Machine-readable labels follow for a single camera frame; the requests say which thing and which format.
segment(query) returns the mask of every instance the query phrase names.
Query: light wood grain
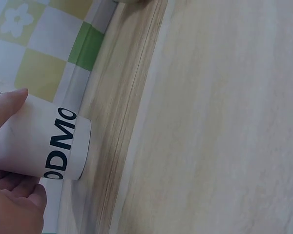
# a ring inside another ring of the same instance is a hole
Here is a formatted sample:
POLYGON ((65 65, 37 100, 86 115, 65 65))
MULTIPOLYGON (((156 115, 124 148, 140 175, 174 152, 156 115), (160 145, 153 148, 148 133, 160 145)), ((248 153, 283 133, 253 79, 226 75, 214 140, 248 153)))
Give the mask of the light wood grain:
POLYGON ((87 84, 80 114, 92 120, 89 155, 79 181, 65 181, 60 234, 108 233, 167 1, 119 4, 87 84))
POLYGON ((108 35, 61 233, 293 234, 293 0, 121 5, 108 35))
POLYGON ((293 0, 177 0, 167 30, 110 234, 293 234, 293 0))

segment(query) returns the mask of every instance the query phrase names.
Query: flower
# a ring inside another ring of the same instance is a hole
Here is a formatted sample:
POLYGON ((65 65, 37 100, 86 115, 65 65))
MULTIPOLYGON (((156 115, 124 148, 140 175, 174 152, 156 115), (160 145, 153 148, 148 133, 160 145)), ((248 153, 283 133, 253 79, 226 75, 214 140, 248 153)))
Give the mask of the flower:
POLYGON ((9 8, 5 11, 5 22, 1 26, 1 33, 11 32, 12 36, 19 38, 23 33, 23 27, 30 25, 34 18, 27 13, 28 4, 24 3, 18 9, 9 8))

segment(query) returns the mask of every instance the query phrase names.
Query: white paper cup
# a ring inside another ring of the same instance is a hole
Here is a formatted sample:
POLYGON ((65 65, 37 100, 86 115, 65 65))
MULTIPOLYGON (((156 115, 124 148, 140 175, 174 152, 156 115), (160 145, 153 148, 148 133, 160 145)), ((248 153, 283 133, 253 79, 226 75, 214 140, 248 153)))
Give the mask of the white paper cup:
MULTIPOLYGON (((0 81, 0 94, 13 90, 0 81)), ((77 180, 87 159, 90 132, 90 120, 29 95, 0 129, 0 170, 77 180)))

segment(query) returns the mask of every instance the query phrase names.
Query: hand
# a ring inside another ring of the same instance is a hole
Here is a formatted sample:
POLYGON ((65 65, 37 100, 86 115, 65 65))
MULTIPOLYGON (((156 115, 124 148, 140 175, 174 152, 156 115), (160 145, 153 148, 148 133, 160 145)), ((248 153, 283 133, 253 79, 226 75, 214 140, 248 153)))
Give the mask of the hand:
MULTIPOLYGON (((27 89, 0 95, 0 127, 27 96, 27 89)), ((38 178, 0 171, 0 234, 41 234, 46 192, 38 182, 38 178)))

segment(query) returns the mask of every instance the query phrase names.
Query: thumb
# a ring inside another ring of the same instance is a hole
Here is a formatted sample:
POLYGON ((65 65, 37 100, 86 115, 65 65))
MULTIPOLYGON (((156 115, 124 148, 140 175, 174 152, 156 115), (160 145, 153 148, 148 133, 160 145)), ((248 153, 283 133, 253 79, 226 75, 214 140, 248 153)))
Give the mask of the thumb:
POLYGON ((27 89, 20 89, 0 95, 0 128, 23 106, 28 96, 27 89))

